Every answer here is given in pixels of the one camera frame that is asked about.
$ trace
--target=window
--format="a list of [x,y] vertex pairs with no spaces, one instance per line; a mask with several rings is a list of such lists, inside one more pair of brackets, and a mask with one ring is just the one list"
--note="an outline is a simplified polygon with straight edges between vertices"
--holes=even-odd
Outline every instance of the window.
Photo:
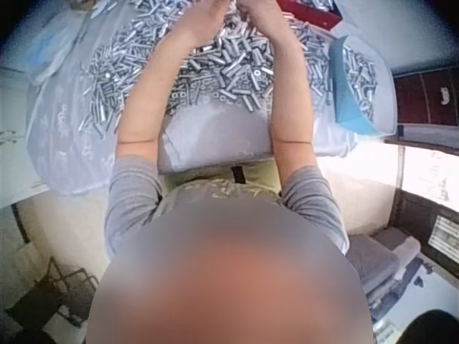
[[459,224],[438,215],[429,245],[459,264]]
[[459,156],[405,147],[402,189],[459,212]]

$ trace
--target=person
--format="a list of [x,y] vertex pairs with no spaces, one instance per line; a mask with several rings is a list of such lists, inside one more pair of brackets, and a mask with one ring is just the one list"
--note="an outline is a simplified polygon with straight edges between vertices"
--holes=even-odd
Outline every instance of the person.
[[281,196],[262,183],[250,183],[248,176],[247,183],[241,184],[230,176],[204,179],[199,174],[164,193],[156,164],[169,93],[184,58],[217,34],[229,4],[230,0],[201,0],[190,8],[158,43],[127,99],[105,218],[110,257],[152,219],[176,206],[219,197],[255,197],[280,204],[316,226],[344,254],[349,248],[339,207],[317,166],[312,146],[313,107],[303,51],[275,0],[238,0],[237,4],[273,46],[270,127]]
[[214,37],[230,4],[201,0],[156,46],[126,103],[105,220],[113,260],[91,306],[88,343],[372,338],[358,275],[343,255],[341,213],[314,155],[301,46],[275,0],[237,3],[273,46],[271,136],[281,194],[249,176],[243,184],[199,173],[164,192],[156,164],[169,92],[183,59]]

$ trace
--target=forearm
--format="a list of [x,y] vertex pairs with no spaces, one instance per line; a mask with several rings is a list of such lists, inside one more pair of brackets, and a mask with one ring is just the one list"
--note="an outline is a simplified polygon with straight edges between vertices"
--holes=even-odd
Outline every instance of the forearm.
[[298,169],[317,164],[312,146],[313,106],[303,51],[290,28],[283,31],[280,38],[271,39],[275,54],[271,137],[282,186]]
[[191,48],[186,37],[174,31],[157,45],[127,100],[119,127],[118,155],[129,153],[133,145],[144,144],[150,149],[148,145],[157,144],[169,93]]
[[273,45],[273,143],[311,143],[313,107],[301,46],[293,33],[281,42],[273,42]]

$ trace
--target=gray shirt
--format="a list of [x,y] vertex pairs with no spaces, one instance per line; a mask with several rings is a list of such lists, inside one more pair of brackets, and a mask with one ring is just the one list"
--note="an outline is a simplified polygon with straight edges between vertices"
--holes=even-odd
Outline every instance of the gray shirt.
[[256,186],[233,183],[226,179],[197,180],[163,195],[158,169],[139,156],[123,156],[113,166],[105,240],[109,257],[113,257],[125,240],[143,225],[175,206],[208,198],[257,197],[284,206],[301,215],[306,226],[322,231],[345,254],[349,238],[330,186],[316,166],[300,168],[276,195]]

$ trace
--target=hand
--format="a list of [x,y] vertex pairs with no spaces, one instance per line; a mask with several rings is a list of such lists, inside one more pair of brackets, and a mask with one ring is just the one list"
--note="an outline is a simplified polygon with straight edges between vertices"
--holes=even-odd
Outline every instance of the hand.
[[276,0],[237,0],[237,5],[248,12],[257,30],[273,44],[295,36]]
[[230,0],[201,0],[185,12],[173,31],[186,36],[193,47],[206,44],[222,27],[229,5]]

